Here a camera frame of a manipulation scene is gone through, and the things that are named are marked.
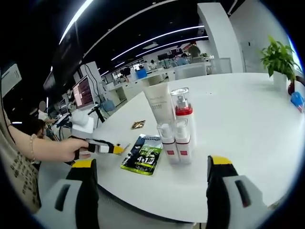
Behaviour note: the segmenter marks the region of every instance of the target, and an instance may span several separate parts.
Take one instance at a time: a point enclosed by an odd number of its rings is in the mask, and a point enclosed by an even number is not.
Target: potted plant
[[[290,46],[284,46],[279,41],[275,41],[269,36],[270,45],[261,50],[264,68],[268,69],[269,76],[273,76],[274,86],[280,91],[286,91],[287,79],[293,82],[295,73]]]

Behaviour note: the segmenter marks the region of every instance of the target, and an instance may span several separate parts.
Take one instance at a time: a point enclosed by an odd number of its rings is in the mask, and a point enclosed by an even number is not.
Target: human arm
[[[28,159],[33,159],[32,148],[30,146],[31,137],[11,125],[9,126],[9,131],[15,141],[18,151]],[[88,142],[72,138],[61,142],[35,138],[32,146],[36,160],[68,162],[74,159],[76,150],[88,148]],[[80,155],[81,159],[89,157],[89,154]]]

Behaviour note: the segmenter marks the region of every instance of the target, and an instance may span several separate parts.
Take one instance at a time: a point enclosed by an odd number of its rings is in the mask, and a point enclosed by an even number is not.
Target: white pot
[[[273,85],[276,90],[285,92],[287,90],[287,76],[278,72],[273,72]]]

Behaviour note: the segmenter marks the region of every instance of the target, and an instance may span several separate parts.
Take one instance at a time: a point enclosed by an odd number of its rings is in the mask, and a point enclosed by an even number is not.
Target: white pillar
[[[215,58],[231,58],[232,71],[243,72],[243,61],[232,24],[220,3],[198,3],[198,14]]]

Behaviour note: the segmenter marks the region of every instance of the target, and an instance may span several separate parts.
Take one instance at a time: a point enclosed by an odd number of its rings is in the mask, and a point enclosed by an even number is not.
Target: red cap
[[[184,116],[184,115],[192,114],[193,113],[193,108],[190,104],[189,104],[188,107],[185,107],[185,108],[178,108],[176,106],[175,111],[176,111],[176,116]]]

